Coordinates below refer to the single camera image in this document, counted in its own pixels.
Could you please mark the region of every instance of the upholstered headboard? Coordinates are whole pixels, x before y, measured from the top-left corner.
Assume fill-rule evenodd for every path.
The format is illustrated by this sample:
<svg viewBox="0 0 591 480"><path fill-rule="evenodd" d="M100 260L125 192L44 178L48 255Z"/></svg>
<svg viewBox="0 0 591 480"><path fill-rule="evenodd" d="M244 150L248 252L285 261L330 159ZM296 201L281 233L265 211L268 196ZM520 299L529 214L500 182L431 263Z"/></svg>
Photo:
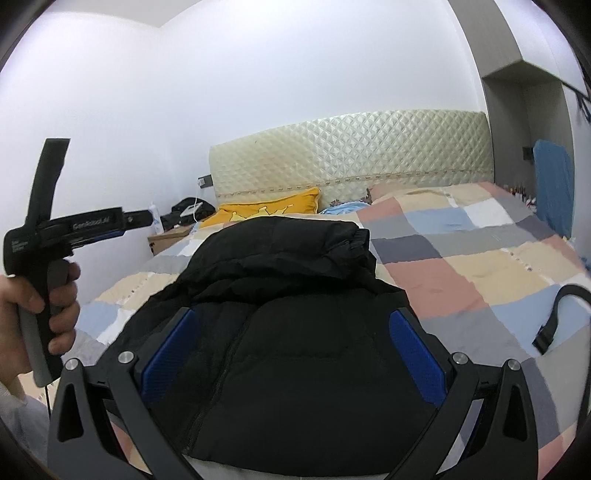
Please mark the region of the upholstered headboard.
<svg viewBox="0 0 591 480"><path fill-rule="evenodd" d="M320 187L320 207L364 197L397 180L445 186L493 180L491 133L482 112L352 113L271 128L209 153L220 203L271 200Z"/></svg>

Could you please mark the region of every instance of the checkered quilt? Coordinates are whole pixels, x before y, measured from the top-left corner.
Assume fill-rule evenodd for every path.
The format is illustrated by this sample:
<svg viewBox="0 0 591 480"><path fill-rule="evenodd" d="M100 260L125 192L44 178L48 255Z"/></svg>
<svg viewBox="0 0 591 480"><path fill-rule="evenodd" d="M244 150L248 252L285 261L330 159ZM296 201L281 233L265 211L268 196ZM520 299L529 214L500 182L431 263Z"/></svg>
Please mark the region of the checkered quilt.
<svg viewBox="0 0 591 480"><path fill-rule="evenodd" d="M575 433L589 354L589 310L560 304L544 355L532 346L559 288L591 288L574 251L519 200L490 183L408 188L345 215L371 232L376 275L404 288L426 331L481 364L522 363L537 422L540 478ZM174 281L195 250L226 225L199 229L85 305L79 328L108 345L131 315ZM462 432L462 441L469 432Z"/></svg>

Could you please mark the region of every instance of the black puffer jacket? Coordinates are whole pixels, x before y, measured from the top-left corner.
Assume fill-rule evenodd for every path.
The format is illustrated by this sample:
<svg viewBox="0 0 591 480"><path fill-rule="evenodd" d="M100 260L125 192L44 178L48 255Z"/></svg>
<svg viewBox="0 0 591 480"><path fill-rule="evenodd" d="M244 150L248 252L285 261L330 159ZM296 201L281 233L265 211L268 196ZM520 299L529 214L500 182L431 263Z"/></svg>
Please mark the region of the black puffer jacket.
<svg viewBox="0 0 591 480"><path fill-rule="evenodd" d="M407 305L375 278L367 230L251 219L204 241L99 364L137 350L180 307L198 308L194 351L150 406L177 448L283 475L384 473L434 413L389 338L389 314Z"/></svg>

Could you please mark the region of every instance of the finger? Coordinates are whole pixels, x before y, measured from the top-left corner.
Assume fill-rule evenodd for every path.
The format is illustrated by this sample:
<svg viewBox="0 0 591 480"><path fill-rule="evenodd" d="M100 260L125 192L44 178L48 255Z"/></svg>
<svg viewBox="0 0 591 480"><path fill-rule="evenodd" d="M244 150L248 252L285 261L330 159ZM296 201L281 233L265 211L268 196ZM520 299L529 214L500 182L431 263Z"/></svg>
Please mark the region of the finger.
<svg viewBox="0 0 591 480"><path fill-rule="evenodd" d="M49 328L54 333L65 333L73 330L80 314L80 304L76 301L49 319Z"/></svg>
<svg viewBox="0 0 591 480"><path fill-rule="evenodd" d="M78 287L76 283L66 283L49 292L49 301L56 307L67 307L76 301Z"/></svg>
<svg viewBox="0 0 591 480"><path fill-rule="evenodd" d="M52 338L47 349L52 355L63 355L70 351L72 345L74 345L74 340L76 340L76 331L70 330Z"/></svg>
<svg viewBox="0 0 591 480"><path fill-rule="evenodd" d="M80 265L77 263L71 263L70 269L68 270L68 282L78 280L80 278Z"/></svg>
<svg viewBox="0 0 591 480"><path fill-rule="evenodd" d="M0 300L16 303L31 313L41 313L45 302L24 277L0 277Z"/></svg>

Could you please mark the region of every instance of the blue gripper pad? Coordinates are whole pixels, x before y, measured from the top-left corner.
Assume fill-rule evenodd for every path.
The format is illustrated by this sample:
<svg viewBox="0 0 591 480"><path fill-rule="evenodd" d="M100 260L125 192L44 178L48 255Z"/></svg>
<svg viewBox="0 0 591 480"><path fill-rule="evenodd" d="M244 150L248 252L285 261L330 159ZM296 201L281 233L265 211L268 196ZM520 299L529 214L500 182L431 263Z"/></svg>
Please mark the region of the blue gripper pad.
<svg viewBox="0 0 591 480"><path fill-rule="evenodd" d="M390 315L390 339L406 364L423 400L441 407L447 395L445 376L431 352L398 310Z"/></svg>
<svg viewBox="0 0 591 480"><path fill-rule="evenodd" d="M158 333L151 335L138 351L134 378L144 403L160 401L180 367L194 349L200 318L188 308L180 309Z"/></svg>

